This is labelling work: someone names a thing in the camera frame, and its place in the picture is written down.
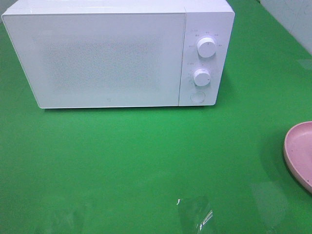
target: white wall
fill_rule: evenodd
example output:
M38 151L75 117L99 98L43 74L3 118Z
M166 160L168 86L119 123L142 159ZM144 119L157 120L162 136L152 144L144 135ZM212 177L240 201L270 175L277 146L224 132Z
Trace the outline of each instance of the white wall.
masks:
M312 55L312 0L261 0L261 4Z
M0 15L2 15L9 6L13 5L17 0L0 0Z

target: white knob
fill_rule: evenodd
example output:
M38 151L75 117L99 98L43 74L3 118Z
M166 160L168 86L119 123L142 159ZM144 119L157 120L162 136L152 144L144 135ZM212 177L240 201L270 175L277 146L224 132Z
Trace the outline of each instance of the white knob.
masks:
M210 83L210 74L206 69L199 69L194 72L194 82L197 86L205 86Z
M216 42L212 38L203 38L197 43L198 54L203 58L211 57L216 51Z

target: pink plate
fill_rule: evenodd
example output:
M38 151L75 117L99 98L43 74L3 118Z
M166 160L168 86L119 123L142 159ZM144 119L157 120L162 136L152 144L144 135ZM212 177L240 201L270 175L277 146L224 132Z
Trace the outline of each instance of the pink plate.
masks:
M284 156L294 177L312 193L312 121L299 123L287 132Z

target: microwave button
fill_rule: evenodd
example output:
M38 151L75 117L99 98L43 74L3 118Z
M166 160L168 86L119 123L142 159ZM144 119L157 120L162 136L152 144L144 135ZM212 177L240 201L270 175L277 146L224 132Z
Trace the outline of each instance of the microwave button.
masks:
M197 92L191 95L192 102L199 104L205 100L205 93L204 92Z
M197 86L205 86L210 83L210 73L206 69L199 69L194 72L193 75L194 83Z
M216 42L210 37L203 38L197 43L198 54L203 58L209 58L215 54Z

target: microwave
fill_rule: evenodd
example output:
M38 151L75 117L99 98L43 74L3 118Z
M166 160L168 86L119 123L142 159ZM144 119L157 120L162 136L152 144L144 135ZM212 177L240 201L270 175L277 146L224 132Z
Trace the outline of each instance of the microwave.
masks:
M225 0L18 0L2 21L40 108L216 102Z

